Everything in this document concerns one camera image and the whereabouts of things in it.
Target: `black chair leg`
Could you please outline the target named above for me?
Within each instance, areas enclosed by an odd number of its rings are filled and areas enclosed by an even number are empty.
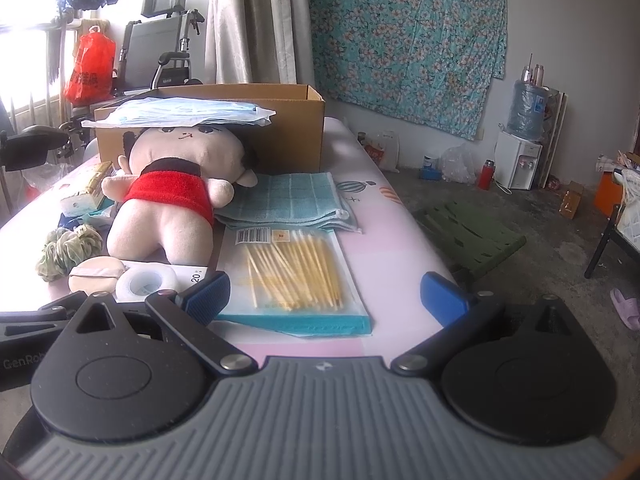
[[[600,257],[602,256],[602,253],[604,252],[604,248],[607,246],[607,243],[609,241],[611,233],[612,233],[613,229],[616,228],[616,222],[618,221],[618,212],[619,211],[620,211],[620,204],[616,204],[614,206],[613,212],[611,213],[611,216],[609,218],[609,222],[607,223],[607,226],[604,229],[604,232],[602,234],[602,238],[600,239],[600,243],[596,247],[596,251],[593,253],[593,258],[591,258],[591,261],[589,262],[589,265],[587,266],[587,270],[584,271],[584,277],[587,280],[593,274],[593,271],[595,270],[596,266],[598,265],[598,262],[600,261]]]

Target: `red plastic bag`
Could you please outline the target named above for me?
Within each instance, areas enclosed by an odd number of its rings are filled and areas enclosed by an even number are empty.
[[[66,83],[65,97],[75,105],[84,106],[111,96],[111,78],[116,44],[100,27],[91,27],[80,38],[76,65]]]

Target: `red thermos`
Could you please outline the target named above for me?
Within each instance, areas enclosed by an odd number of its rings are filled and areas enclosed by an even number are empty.
[[[478,187],[487,191],[491,185],[491,181],[494,179],[494,173],[495,162],[487,160],[482,167],[482,173],[480,173],[480,178],[478,179]]]

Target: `blue towel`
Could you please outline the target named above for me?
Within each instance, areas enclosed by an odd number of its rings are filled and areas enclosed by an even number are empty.
[[[286,224],[360,232],[331,173],[258,175],[255,187],[236,187],[231,203],[215,214],[232,229]]]

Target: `hanging clothes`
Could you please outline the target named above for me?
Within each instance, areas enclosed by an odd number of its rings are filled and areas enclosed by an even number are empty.
[[[325,95],[475,138],[504,77],[507,0],[311,0],[310,15]]]

